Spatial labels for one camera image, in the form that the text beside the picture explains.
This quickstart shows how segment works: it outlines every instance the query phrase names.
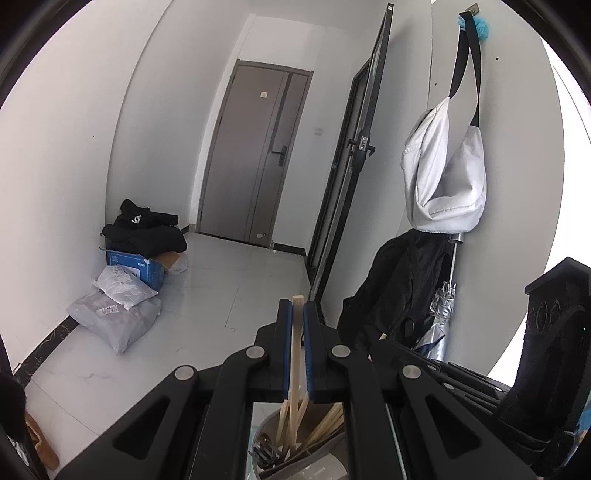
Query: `open glass door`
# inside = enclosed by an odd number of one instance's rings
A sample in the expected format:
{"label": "open glass door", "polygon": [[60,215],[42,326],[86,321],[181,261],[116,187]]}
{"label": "open glass door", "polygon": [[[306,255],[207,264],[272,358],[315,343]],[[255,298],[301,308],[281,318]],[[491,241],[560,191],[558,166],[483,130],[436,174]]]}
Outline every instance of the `open glass door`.
{"label": "open glass door", "polygon": [[368,153],[371,155],[374,151],[369,139],[388,51],[393,9],[393,4],[388,4],[371,58],[353,78],[351,85],[335,159],[306,265],[311,284],[309,299],[317,303],[324,293],[339,249],[359,173]]}

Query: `metal screw head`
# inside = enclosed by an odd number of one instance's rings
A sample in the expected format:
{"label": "metal screw head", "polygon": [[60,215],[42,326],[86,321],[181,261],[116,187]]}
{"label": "metal screw head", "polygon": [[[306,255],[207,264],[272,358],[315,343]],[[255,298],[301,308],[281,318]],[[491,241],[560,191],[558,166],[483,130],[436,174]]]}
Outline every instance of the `metal screw head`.
{"label": "metal screw head", "polygon": [[265,349],[261,346],[254,345],[246,349],[246,356],[248,358],[260,358],[265,355]]}
{"label": "metal screw head", "polygon": [[183,365],[182,367],[178,367],[174,371],[174,376],[177,377],[177,380],[188,380],[193,375],[194,375],[194,371],[188,365]]}
{"label": "metal screw head", "polygon": [[351,349],[346,345],[335,345],[332,347],[333,355],[337,358],[345,358],[351,354]]}
{"label": "metal screw head", "polygon": [[421,369],[416,365],[405,365],[402,368],[402,374],[406,378],[419,378],[421,376]]}

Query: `white floor tile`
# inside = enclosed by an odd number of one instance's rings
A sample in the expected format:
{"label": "white floor tile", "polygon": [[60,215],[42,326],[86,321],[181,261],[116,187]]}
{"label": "white floor tile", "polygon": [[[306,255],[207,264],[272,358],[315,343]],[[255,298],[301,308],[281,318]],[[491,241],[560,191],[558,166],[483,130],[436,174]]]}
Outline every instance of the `white floor tile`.
{"label": "white floor tile", "polygon": [[[190,268],[167,276],[162,312],[146,335],[117,355],[78,327],[33,375],[31,413],[66,461],[174,368],[221,364],[275,321],[279,299],[309,291],[301,256],[196,233],[186,238]],[[279,407],[257,404],[253,425]]]}
{"label": "white floor tile", "polygon": [[200,325],[225,326],[237,287],[230,291],[212,288],[181,288],[164,285],[160,290],[162,310],[196,319]]}
{"label": "white floor tile", "polygon": [[227,326],[256,331],[277,319],[279,300],[291,299],[294,295],[307,297],[309,289],[308,279],[303,275],[245,275]]}
{"label": "white floor tile", "polygon": [[178,275],[167,275],[164,287],[174,285],[190,288],[215,288],[217,290],[234,291],[240,286],[244,272],[231,268],[197,268],[189,267]]}
{"label": "white floor tile", "polygon": [[78,327],[33,381],[73,417],[102,433],[177,366],[213,367],[252,341],[223,326],[162,312],[144,337],[117,355]]}
{"label": "white floor tile", "polygon": [[55,472],[48,471],[53,478],[64,465],[90,445],[97,434],[61,408],[34,382],[27,385],[25,392],[27,411],[39,424],[47,442],[60,459],[60,468]]}
{"label": "white floor tile", "polygon": [[197,268],[244,270],[252,248],[256,247],[198,234],[187,239],[189,265]]}

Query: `black coat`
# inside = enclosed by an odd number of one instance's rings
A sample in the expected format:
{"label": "black coat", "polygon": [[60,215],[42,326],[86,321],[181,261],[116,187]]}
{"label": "black coat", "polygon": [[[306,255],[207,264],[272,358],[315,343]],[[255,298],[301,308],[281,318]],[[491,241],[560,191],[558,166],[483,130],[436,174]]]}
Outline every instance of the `black coat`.
{"label": "black coat", "polygon": [[345,345],[369,352],[382,333],[413,347],[435,291],[448,279],[447,235],[410,230],[380,247],[357,293],[343,301],[337,330]]}
{"label": "black coat", "polygon": [[184,252],[187,242],[175,225],[178,216],[152,212],[127,199],[121,204],[121,215],[113,225],[105,225],[102,235],[108,238],[107,248],[118,252],[154,258],[165,252]]}

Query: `gray plastic mailer bag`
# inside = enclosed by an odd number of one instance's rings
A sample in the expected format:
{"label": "gray plastic mailer bag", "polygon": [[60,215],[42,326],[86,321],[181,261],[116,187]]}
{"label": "gray plastic mailer bag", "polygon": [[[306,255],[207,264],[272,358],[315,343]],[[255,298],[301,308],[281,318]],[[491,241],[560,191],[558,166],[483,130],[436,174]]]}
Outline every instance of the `gray plastic mailer bag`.
{"label": "gray plastic mailer bag", "polygon": [[116,353],[123,353],[154,324],[160,313],[160,299],[153,297],[125,310],[123,305],[97,290],[76,300],[67,312],[101,337]]}

